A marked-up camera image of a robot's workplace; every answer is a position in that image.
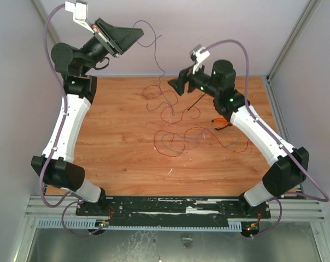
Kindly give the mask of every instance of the wooden surface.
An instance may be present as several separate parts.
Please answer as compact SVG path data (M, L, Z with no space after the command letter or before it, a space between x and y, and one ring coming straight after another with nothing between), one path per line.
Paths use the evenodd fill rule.
M163 91L171 90L168 78L162 78ZM244 78L236 79L236 88L244 93ZM75 147L74 163L82 166L86 177L105 189L109 195L239 195L258 183L268 170L266 160L258 149L247 142L246 136L236 127L229 127L230 133L219 134L219 140L230 147L222 147L212 133L205 131L197 141L186 142L186 153L177 157L163 156L160 152L176 155L164 147L159 130L176 132L181 135L192 127L217 127L211 123L220 115L213 107L213 99L205 96L197 103L198 110L185 111L178 123L165 123L160 112L167 106L162 96L146 99L142 90L148 85L157 84L157 78L99 78L95 100L81 127ZM148 97L158 95L158 88L151 86L144 94ZM168 122L176 122L181 113L192 105L202 92L195 90L179 97L171 92L165 93L173 106L164 110L162 116ZM249 100L259 115L275 129L266 91L260 77L251 77ZM149 109L160 107L152 112ZM202 129L193 129L186 137L195 138ZM163 141L166 146L180 150L183 139L171 136ZM47 194L61 194L61 190L49 187Z

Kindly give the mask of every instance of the floor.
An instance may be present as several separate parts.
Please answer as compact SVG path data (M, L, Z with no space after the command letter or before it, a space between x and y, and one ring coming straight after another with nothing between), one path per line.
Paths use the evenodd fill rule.
M261 227L270 226L262 222ZM321 261L309 223L280 223L254 240L240 233L186 233L192 240L187 248L182 236L174 231L107 230L99 236L75 237L63 229L37 229L28 261Z
M269 166L258 149L236 127L222 134L212 129L221 124L211 122L220 117L211 97L186 110L202 93L179 97L168 79L161 80L164 95L158 78L98 79L75 147L74 163L86 177L109 195L239 195L260 182ZM242 93L244 83L243 77L235 82ZM275 129L260 77L250 78L249 100ZM186 139L184 148L183 138L166 132L197 139Z

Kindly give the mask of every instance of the white wall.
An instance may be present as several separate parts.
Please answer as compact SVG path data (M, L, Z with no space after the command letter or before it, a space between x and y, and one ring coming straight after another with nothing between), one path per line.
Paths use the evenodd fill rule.
M31 1L0 1L0 261L13 257L38 176L41 154L60 108L43 49L43 22Z
M272 84L292 142L308 149L309 171L330 195L330 0L320 3ZM330 203L323 210L330 227Z
M41 0L50 12L62 0ZM291 33L308 0L91 0L89 21L101 17L115 26L132 27L137 20L153 25L158 35L160 65L169 75L191 64L188 53L197 44L208 46L216 41L233 38L241 41L250 55L251 74L266 75ZM72 13L60 13L53 24L63 42L82 47L92 34L74 24ZM145 36L140 42L151 43L154 35L140 23ZM110 67L98 75L158 75L153 49L133 46ZM234 45L219 47L211 52L205 65L211 71L217 59L233 62L238 74L244 74L243 53Z

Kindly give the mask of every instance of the wooden table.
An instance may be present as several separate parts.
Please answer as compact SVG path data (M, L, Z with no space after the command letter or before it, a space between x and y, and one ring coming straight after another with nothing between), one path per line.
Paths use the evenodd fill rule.
M162 78L163 92L172 90L167 85L168 78ZM236 79L236 88L244 92L245 79ZM170 103L178 103L172 110L166 108L163 96L146 99L142 95L144 87L156 85L158 78L99 78L95 100L81 127L75 147L76 165L85 169L86 177L94 184L105 189L109 195L239 195L260 182L269 166L258 149L249 143L247 137L236 127L229 127L226 134L211 130L192 129L186 137L196 141L186 141L184 153L177 157L167 157L161 153L175 156L172 150L183 148L184 140L180 137L165 136L163 142L159 130L179 133L192 127L217 127L211 123L221 117L213 107L213 99L204 96L197 103L198 110L192 105L202 93L195 90L182 97L172 92L165 92ZM144 90L147 98L159 95L156 86ZM275 129L264 84L260 77L251 77L249 82L249 100L259 115ZM161 111L166 108L162 117ZM228 145L224 148L219 141ZM47 194L61 194L62 190L49 187Z

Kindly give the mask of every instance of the wood grain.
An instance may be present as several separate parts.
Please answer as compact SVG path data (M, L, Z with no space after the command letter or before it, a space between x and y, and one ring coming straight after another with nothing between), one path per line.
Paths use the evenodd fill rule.
M171 90L167 85L168 78L162 78L163 91ZM244 92L245 79L236 79L236 88ZM197 103L201 115L193 108L185 111L179 123L165 123L160 112L166 107L165 99L147 100L142 90L148 85L158 83L157 78L100 78L97 94L81 127L75 147L76 165L82 166L86 177L94 184L105 189L109 195L239 195L258 183L268 165L258 149L249 143L243 153L247 137L236 127L239 134L236 145L222 147L210 132L205 132L197 141L188 141L184 154L178 157L166 157L154 148L154 135L158 130L183 134L191 127L217 127L211 123L221 117L213 107L209 96ZM145 91L147 97L158 94L156 86ZM180 119L186 107L195 102L202 93L195 90L182 97L166 92L166 97L173 106L165 109L163 118L168 122ZM251 77L249 82L249 100L259 115L275 129L272 112L269 106L264 84L260 77ZM195 138L202 130L194 129L186 136ZM233 132L215 133L223 144L229 144L237 138ZM176 153L166 149L156 138L156 146L166 154ZM179 150L183 139L166 140L166 145ZM47 194L61 194L62 191L49 187Z

